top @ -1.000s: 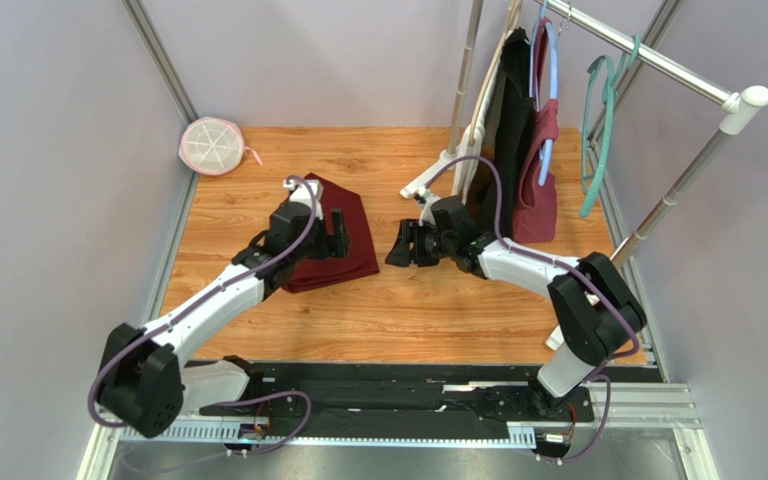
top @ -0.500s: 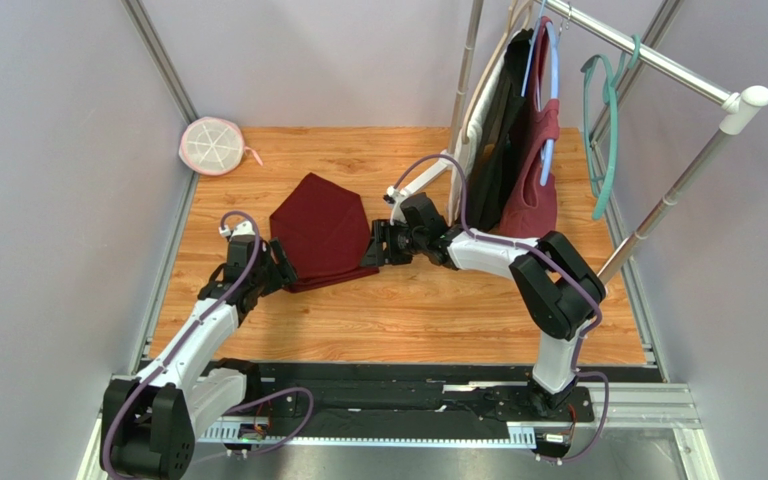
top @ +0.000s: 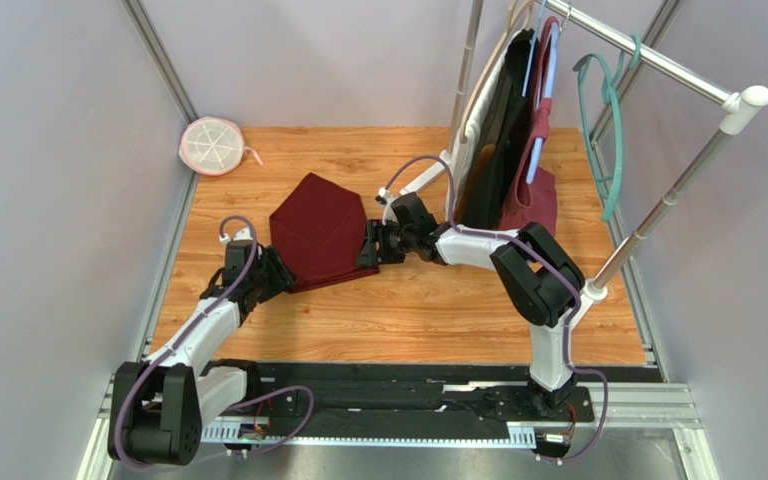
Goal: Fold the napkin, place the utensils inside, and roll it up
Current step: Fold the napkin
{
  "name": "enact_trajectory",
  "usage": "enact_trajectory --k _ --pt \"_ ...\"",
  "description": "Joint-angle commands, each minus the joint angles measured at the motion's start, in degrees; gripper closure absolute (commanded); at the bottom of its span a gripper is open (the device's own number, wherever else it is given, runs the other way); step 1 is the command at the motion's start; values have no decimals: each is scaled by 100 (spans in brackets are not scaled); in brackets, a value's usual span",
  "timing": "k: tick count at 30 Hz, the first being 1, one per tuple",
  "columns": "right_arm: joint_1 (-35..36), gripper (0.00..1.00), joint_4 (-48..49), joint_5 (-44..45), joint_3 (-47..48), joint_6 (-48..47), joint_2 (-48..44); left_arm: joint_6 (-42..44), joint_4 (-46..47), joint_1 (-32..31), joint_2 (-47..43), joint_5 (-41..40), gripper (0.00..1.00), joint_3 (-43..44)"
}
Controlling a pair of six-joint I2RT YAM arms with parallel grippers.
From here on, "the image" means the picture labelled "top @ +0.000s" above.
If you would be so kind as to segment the dark red cloth napkin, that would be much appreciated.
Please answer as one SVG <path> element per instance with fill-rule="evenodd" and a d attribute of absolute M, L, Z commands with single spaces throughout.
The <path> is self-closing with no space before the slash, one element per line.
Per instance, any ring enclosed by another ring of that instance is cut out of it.
<path fill-rule="evenodd" d="M 296 277 L 293 294 L 373 276 L 359 267 L 366 212 L 360 196 L 314 173 L 307 174 L 269 217 L 270 238 Z"/>

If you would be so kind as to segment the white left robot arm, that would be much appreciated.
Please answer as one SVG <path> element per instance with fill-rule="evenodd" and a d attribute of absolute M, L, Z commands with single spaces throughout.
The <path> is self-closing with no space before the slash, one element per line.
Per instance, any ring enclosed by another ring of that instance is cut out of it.
<path fill-rule="evenodd" d="M 114 374 L 108 454 L 136 468 L 189 464 L 203 428 L 254 385 L 244 361 L 212 361 L 260 304 L 296 278 L 272 246 L 233 240 L 184 325 L 159 350 Z"/>

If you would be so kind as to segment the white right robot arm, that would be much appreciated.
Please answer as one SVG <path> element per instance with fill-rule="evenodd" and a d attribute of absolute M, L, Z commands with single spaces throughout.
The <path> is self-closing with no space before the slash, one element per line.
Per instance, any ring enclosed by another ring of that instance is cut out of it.
<path fill-rule="evenodd" d="M 491 231 L 439 223 L 415 194 L 381 189 L 380 220 L 366 224 L 355 264 L 375 267 L 404 262 L 409 254 L 443 266 L 495 272 L 517 312 L 529 322 L 531 379 L 548 392 L 572 381 L 569 330 L 581 308 L 582 271 L 539 223 L 520 230 Z"/>

